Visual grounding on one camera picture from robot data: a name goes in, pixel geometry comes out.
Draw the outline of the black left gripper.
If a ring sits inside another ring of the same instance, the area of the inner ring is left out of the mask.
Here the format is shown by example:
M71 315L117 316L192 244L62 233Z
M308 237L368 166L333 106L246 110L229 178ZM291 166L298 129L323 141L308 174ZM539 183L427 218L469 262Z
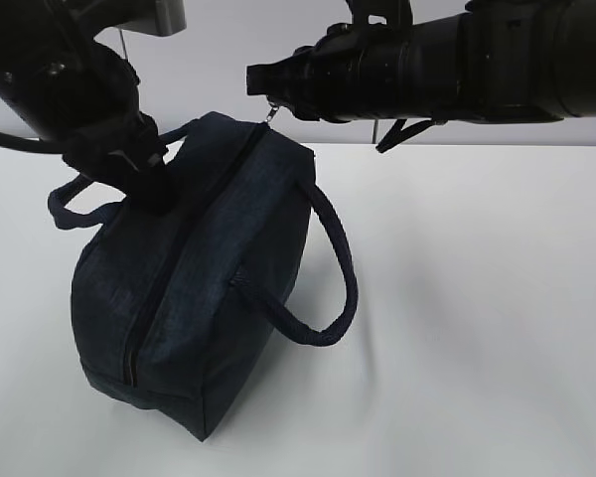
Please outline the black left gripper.
M63 160L84 177L124 193L134 209L161 216L172 210L167 152L156 122L141 113L126 127L77 136Z

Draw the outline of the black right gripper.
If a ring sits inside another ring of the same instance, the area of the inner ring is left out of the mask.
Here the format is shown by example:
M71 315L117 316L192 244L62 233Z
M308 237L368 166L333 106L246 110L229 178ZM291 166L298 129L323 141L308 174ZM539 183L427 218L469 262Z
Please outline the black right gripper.
M337 23L312 46L303 46L278 62L250 65L245 84L249 96L262 95L302 121L370 120L362 111L361 59L368 47L369 24Z

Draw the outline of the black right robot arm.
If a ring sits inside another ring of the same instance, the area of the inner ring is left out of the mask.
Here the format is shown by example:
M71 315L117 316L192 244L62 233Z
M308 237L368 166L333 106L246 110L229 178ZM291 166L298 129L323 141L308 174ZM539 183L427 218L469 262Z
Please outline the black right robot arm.
M352 19L246 90L301 120L479 124L596 117L596 1L470 1L415 23L406 1L353 1Z

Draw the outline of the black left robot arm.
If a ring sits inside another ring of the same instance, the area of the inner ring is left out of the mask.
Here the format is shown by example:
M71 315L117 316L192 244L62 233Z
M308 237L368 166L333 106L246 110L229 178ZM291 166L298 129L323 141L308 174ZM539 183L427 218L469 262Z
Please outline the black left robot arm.
M135 207L165 213L176 201L165 142L140 109L138 74L96 36L185 27L180 1L0 1L0 98L38 135L0 132L0 147L58 154Z

